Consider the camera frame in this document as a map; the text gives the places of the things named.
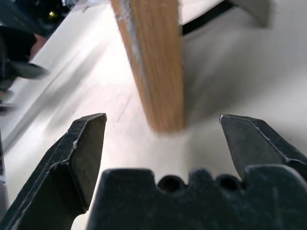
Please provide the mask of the wooden post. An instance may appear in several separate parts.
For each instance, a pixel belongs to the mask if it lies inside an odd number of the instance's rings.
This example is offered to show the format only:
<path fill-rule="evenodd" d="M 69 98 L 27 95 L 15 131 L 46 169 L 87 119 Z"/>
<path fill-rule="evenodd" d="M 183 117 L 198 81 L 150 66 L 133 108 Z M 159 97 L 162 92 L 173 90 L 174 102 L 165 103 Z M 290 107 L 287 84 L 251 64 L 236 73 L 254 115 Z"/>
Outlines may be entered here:
<path fill-rule="evenodd" d="M 178 0 L 110 0 L 150 127 L 185 128 Z"/>

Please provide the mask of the black strip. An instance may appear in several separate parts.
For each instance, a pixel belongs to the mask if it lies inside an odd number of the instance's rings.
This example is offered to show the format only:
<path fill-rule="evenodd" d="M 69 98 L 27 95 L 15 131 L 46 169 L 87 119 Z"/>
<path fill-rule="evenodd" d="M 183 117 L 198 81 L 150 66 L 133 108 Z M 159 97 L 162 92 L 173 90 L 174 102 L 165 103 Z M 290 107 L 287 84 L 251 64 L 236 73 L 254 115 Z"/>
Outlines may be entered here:
<path fill-rule="evenodd" d="M 226 13 L 230 9 L 234 8 L 235 4 L 231 3 L 229 0 L 224 0 L 212 7 L 207 12 L 198 16 L 197 18 L 191 20 L 188 23 L 182 25 L 182 35 L 185 36 L 193 31 L 196 31 L 202 27 L 204 27 L 210 21 L 218 18 L 222 14 Z"/>

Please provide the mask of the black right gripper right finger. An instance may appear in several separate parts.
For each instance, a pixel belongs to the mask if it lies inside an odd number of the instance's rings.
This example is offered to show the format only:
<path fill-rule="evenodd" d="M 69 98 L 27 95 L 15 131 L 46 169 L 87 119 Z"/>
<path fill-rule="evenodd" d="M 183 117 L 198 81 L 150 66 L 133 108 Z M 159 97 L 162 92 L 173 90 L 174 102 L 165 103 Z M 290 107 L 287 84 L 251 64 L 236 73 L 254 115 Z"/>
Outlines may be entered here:
<path fill-rule="evenodd" d="M 296 170 L 307 180 L 307 157 L 265 121 L 238 115 L 221 115 L 226 142 L 240 177 L 249 165 L 277 164 Z"/>

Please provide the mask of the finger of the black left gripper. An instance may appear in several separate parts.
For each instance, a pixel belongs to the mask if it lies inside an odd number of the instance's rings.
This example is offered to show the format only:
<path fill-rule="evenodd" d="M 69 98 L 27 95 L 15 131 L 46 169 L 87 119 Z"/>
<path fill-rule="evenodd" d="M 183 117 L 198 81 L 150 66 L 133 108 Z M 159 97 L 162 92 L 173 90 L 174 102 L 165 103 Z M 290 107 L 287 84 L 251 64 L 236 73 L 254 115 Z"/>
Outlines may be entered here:
<path fill-rule="evenodd" d="M 8 61 L 6 64 L 7 77 L 10 79 L 25 78 L 39 79 L 48 74 L 48 70 L 33 63 Z"/>

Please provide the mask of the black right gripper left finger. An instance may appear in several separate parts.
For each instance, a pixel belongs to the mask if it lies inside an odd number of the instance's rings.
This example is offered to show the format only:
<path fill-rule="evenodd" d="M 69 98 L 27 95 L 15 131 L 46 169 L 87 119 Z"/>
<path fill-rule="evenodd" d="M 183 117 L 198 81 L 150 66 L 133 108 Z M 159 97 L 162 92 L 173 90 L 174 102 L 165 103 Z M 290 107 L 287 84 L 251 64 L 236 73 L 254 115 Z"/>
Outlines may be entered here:
<path fill-rule="evenodd" d="M 71 230 L 92 201 L 105 126 L 104 113 L 75 120 L 45 153 L 0 221 L 0 230 Z"/>

